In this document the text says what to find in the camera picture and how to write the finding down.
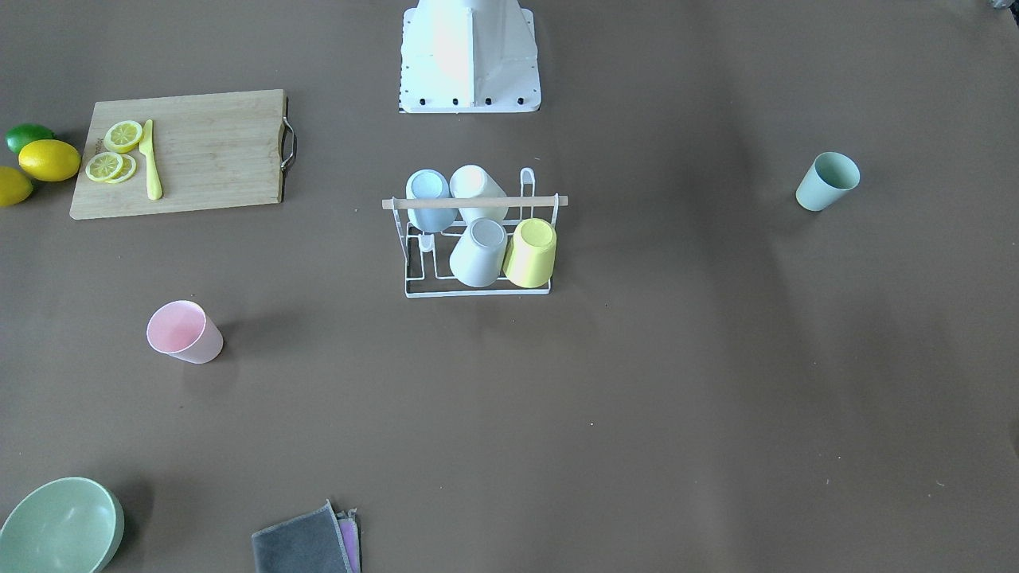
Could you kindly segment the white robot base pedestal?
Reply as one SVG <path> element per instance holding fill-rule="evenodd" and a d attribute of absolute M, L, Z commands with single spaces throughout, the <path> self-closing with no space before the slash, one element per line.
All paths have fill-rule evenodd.
<path fill-rule="evenodd" d="M 400 53 L 403 113 L 540 109 L 534 14 L 517 1 L 420 1 L 404 11 Z"/>

